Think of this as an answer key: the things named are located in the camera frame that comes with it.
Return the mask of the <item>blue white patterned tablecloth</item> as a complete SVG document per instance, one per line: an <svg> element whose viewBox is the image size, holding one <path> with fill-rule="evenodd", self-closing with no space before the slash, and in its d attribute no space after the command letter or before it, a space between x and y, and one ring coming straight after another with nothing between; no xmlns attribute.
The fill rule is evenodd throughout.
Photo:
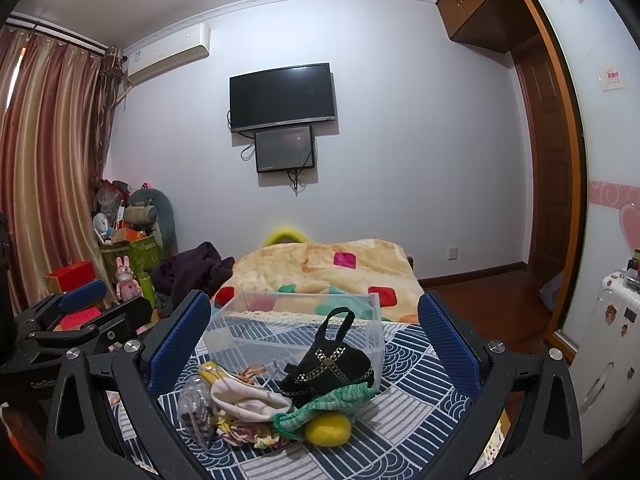
<svg viewBox="0 0 640 480"><path fill-rule="evenodd" d="M158 404L215 479L414 479L457 428L420 326L217 315Z"/></svg>

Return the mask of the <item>wooden wall cabinet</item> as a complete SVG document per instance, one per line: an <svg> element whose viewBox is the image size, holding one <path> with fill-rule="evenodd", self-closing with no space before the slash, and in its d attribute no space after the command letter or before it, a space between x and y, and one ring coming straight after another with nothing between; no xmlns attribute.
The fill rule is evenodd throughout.
<svg viewBox="0 0 640 480"><path fill-rule="evenodd" d="M450 40L506 53L538 34L524 0L437 0Z"/></svg>

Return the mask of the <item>yellow felt ball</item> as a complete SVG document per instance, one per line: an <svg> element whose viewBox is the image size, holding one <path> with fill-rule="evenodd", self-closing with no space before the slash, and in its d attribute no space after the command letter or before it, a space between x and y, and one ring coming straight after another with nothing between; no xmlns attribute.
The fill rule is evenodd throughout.
<svg viewBox="0 0 640 480"><path fill-rule="evenodd" d="M352 436L352 422L341 413L323 412L306 423L304 436L318 448L337 448Z"/></svg>

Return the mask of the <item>wooden door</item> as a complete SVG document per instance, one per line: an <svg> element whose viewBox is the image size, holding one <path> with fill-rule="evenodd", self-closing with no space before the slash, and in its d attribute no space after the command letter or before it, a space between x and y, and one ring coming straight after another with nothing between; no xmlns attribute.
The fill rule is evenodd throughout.
<svg viewBox="0 0 640 480"><path fill-rule="evenodd" d="M541 36L513 52L521 84L533 161L534 213L529 271L556 294L567 258L572 216L570 138L558 80Z"/></svg>

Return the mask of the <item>white suitcase with stickers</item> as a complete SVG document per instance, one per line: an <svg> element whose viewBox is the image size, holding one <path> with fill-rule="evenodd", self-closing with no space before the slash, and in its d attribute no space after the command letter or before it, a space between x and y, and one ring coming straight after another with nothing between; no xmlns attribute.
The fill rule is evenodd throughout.
<svg viewBox="0 0 640 480"><path fill-rule="evenodd" d="M639 407L639 291L625 272L603 279L570 378L589 460Z"/></svg>

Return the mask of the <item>green knitted pouch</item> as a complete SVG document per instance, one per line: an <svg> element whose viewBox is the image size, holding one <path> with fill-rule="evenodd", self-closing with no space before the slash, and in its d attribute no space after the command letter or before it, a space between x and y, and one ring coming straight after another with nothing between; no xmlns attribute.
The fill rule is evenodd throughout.
<svg viewBox="0 0 640 480"><path fill-rule="evenodd" d="M318 396L296 408L291 413L276 415L272 421L274 429L288 440L305 440L304 428L323 412L335 412L345 415L351 422L357 413L378 394L378 389L369 387L366 382L336 388L323 396Z"/></svg>

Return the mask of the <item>black handbag with chain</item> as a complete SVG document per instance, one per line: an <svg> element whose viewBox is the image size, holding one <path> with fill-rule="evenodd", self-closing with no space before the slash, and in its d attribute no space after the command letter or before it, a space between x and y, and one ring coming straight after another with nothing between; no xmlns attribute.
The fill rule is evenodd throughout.
<svg viewBox="0 0 640 480"><path fill-rule="evenodd" d="M331 318L344 314L334 339L326 338ZM371 360L362 351L346 344L345 336L355 321L348 307L333 309L314 335L314 343L296 365L286 364L284 378L278 382L281 393L296 408L332 392L335 389L365 384L374 385Z"/></svg>

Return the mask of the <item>beige blanket with coloured squares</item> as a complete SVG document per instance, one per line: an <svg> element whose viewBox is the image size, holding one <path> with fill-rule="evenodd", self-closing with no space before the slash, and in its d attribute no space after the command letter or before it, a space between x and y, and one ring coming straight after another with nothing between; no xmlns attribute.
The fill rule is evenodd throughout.
<svg viewBox="0 0 640 480"><path fill-rule="evenodd" d="M212 297L220 308L238 292L377 294L382 318L416 324L423 288L404 250L365 238L333 244L275 244L238 260L232 277Z"/></svg>

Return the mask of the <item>dark purple clothing pile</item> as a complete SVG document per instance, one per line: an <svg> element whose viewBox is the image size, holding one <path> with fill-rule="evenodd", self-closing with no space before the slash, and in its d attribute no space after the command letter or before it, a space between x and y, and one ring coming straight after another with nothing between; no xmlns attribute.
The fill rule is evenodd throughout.
<svg viewBox="0 0 640 480"><path fill-rule="evenodd" d="M213 297L232 278L234 264L235 258L222 258L211 242L163 259L151 272L156 306L171 313L193 289Z"/></svg>

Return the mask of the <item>white wall air conditioner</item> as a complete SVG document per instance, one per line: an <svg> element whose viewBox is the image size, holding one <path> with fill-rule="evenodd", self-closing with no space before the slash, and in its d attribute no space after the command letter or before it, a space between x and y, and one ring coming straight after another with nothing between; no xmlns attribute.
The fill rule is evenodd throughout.
<svg viewBox="0 0 640 480"><path fill-rule="evenodd" d="M136 86L209 56L210 28L195 24L154 41L128 56L130 84Z"/></svg>

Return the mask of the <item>wall mounted black television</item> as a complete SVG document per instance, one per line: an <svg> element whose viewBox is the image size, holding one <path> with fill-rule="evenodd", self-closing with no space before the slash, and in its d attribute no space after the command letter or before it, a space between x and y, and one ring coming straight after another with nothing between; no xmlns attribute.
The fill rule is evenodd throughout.
<svg viewBox="0 0 640 480"><path fill-rule="evenodd" d="M229 98L232 132L329 122L336 117L329 63L233 76Z"/></svg>

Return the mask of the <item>green storage bin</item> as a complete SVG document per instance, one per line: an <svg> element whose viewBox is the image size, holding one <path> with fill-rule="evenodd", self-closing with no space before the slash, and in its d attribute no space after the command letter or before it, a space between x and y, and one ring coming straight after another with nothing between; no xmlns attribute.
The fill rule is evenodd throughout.
<svg viewBox="0 0 640 480"><path fill-rule="evenodd" d="M163 249L152 236L134 242L106 244L101 247L101 252L107 276L113 284L116 283L117 258L129 258L129 266L136 278L141 274L150 274L163 259Z"/></svg>

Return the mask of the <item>red box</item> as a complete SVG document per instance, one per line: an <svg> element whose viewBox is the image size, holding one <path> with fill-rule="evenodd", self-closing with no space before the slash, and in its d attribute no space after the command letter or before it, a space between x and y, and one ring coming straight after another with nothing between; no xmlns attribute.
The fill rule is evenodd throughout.
<svg viewBox="0 0 640 480"><path fill-rule="evenodd" d="M96 278L91 261L78 261L52 271L46 276L47 290L50 294L72 292Z"/></svg>

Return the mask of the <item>green bottle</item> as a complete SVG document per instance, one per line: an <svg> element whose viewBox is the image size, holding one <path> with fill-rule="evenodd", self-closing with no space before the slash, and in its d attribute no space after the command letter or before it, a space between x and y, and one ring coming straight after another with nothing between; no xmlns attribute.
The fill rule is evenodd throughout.
<svg viewBox="0 0 640 480"><path fill-rule="evenodd" d="M141 273L138 277L138 282L141 287L142 296L149 301L152 307L155 307L155 290L149 274Z"/></svg>

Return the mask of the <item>grey green plush toy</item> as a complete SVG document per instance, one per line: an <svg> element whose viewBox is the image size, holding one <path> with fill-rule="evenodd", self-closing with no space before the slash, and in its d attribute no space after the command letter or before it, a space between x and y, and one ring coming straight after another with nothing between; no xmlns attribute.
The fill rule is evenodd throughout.
<svg viewBox="0 0 640 480"><path fill-rule="evenodd" d="M165 256L177 251L174 208L169 198L157 188L140 188L129 196L124 219L135 226L150 230Z"/></svg>

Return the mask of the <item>pink bunny plush toy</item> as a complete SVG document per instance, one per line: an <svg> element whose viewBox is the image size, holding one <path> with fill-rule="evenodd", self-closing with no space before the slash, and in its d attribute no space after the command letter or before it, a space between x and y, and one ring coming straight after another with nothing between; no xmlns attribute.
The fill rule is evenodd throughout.
<svg viewBox="0 0 640 480"><path fill-rule="evenodd" d="M121 302L126 302L142 295L142 288L134 278L128 256L116 258L116 295Z"/></svg>

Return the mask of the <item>clear bag with silver contents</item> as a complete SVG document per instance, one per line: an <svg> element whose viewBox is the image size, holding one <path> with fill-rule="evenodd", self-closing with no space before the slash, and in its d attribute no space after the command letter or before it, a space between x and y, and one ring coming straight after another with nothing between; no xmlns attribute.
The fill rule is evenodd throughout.
<svg viewBox="0 0 640 480"><path fill-rule="evenodd" d="M209 389L209 383L201 376L192 376L180 390L177 403L181 425L204 453L214 440L218 419Z"/></svg>

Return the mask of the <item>cream white soft hat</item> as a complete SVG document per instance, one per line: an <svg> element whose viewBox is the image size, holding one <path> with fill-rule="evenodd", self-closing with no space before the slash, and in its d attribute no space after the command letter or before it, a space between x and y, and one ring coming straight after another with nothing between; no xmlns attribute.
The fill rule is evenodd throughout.
<svg viewBox="0 0 640 480"><path fill-rule="evenodd" d="M240 422L272 422L288 414L292 401L280 393L240 382L232 377L217 379L209 390L217 408Z"/></svg>

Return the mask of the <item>yellow green chair back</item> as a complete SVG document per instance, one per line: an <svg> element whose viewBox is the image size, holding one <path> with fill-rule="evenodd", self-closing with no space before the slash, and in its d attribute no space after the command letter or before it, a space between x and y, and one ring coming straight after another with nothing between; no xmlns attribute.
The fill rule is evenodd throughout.
<svg viewBox="0 0 640 480"><path fill-rule="evenodd" d="M290 226L281 226L273 230L265 239L262 246L269 247L279 244L304 244L308 242L308 238L299 230Z"/></svg>

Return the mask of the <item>small black wall monitor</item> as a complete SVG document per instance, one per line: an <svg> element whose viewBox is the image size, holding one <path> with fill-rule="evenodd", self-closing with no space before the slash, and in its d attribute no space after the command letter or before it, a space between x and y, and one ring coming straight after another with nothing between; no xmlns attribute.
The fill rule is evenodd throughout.
<svg viewBox="0 0 640 480"><path fill-rule="evenodd" d="M316 162L311 126L257 131L254 145L258 174L314 168Z"/></svg>

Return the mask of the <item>floral fabric scrunchie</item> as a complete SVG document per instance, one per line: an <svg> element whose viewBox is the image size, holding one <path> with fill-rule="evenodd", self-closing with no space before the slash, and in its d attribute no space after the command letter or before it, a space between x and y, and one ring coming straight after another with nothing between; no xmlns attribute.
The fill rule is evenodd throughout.
<svg viewBox="0 0 640 480"><path fill-rule="evenodd" d="M258 450L276 448L282 443L281 437L269 422L241 422L225 411L217 414L216 431L228 445L240 448L250 445Z"/></svg>

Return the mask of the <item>clear plastic storage box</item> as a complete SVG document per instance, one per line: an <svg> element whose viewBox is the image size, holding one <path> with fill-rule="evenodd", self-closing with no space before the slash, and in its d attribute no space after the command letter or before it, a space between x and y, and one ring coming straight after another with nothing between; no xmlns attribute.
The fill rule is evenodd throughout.
<svg viewBox="0 0 640 480"><path fill-rule="evenodd" d="M340 307L355 315L344 341L368 356L378 387L385 349L380 300L375 294L241 290L224 306L212 309L200 347L211 361L232 373L239 374L250 365L264 366L266 372L258 382L277 389L277 381L285 376L284 368L303 359L322 323L328 324L326 336L335 338L346 315L329 313Z"/></svg>

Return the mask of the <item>striped brown curtain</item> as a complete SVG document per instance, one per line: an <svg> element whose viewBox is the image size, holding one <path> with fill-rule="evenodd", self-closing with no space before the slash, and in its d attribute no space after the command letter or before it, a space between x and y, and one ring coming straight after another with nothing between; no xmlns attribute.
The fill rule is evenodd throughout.
<svg viewBox="0 0 640 480"><path fill-rule="evenodd" d="M97 55L1 29L1 211L15 313L47 296L47 275L63 266L89 261L106 277L92 212L122 78L115 47Z"/></svg>

